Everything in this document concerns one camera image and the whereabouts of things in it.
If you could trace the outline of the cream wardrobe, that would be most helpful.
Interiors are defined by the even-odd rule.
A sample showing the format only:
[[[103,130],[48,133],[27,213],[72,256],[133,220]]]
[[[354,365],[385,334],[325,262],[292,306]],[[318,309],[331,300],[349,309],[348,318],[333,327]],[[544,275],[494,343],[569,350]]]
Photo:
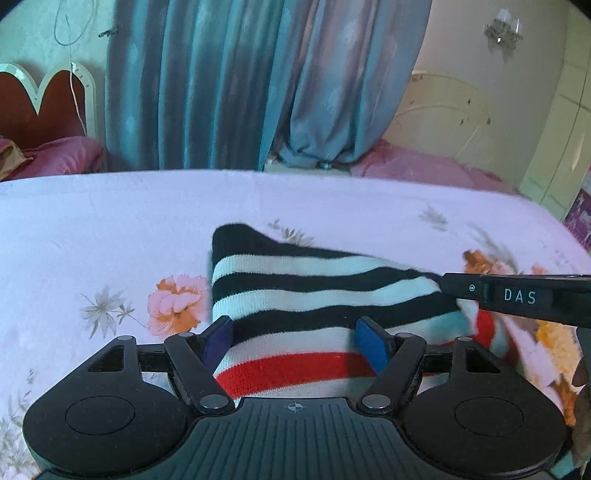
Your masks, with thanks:
[[[590,20],[568,12],[561,75],[520,193],[564,219],[590,168]]]

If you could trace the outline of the pink blanket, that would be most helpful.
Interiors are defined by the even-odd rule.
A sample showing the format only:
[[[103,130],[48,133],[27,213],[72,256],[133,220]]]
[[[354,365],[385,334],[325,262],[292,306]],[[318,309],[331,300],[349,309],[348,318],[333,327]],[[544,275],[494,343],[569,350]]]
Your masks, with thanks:
[[[442,157],[408,150],[381,139],[358,162],[349,167],[354,177],[398,180],[412,183],[490,191],[509,195],[517,192],[498,176],[485,170]]]

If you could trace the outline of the red white scalloped headboard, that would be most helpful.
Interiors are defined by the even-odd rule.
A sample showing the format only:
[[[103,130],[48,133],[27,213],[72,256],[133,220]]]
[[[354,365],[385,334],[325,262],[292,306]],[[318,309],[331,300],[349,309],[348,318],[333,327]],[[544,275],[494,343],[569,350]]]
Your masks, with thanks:
[[[1,65],[1,135],[22,149],[66,137],[98,139],[96,85],[78,62],[58,65],[34,81],[21,65]]]

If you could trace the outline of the floral white bed sheet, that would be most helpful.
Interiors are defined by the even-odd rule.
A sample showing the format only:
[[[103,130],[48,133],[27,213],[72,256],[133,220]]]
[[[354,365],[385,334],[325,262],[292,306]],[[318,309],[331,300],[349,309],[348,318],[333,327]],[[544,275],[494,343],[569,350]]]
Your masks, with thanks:
[[[22,436],[31,404],[113,338],[204,330],[212,235],[245,224],[297,246],[445,274],[586,274],[590,258],[518,195],[355,178],[238,172],[45,177],[1,187],[1,475],[39,469]],[[573,329],[493,314],[515,366],[563,411],[587,453]]]

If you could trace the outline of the wall lamp sconce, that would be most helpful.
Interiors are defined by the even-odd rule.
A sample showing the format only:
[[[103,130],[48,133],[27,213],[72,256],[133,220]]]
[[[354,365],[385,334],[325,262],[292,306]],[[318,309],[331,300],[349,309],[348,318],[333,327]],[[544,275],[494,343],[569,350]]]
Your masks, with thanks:
[[[500,51],[507,62],[517,45],[523,40],[523,26],[519,17],[514,17],[507,8],[501,8],[494,20],[484,26],[484,36],[490,51]]]

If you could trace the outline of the blue curtain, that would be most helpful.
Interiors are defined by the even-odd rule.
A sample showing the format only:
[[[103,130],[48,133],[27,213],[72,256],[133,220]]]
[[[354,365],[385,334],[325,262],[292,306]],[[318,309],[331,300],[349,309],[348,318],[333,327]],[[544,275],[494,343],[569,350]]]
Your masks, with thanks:
[[[119,1],[109,166],[356,162],[398,110],[430,12],[428,1]]]

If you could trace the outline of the purple pillow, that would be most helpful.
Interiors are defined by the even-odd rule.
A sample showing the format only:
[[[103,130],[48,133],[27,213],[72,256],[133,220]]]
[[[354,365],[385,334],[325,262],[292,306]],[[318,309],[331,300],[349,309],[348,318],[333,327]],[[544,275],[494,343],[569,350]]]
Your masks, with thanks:
[[[100,169],[105,150],[88,137],[65,137],[21,150],[1,139],[1,181],[93,173]]]

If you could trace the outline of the striped red black white garment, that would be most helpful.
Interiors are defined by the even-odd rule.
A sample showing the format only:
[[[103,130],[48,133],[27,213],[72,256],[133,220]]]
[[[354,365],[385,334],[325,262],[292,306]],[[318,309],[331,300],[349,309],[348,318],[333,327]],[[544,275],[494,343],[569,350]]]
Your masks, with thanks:
[[[281,243],[245,224],[214,231],[211,262],[212,316],[233,322],[214,376],[235,400],[360,395],[375,375],[356,347],[362,317],[431,345],[468,336],[510,365],[518,361],[501,321],[443,294],[433,272]]]

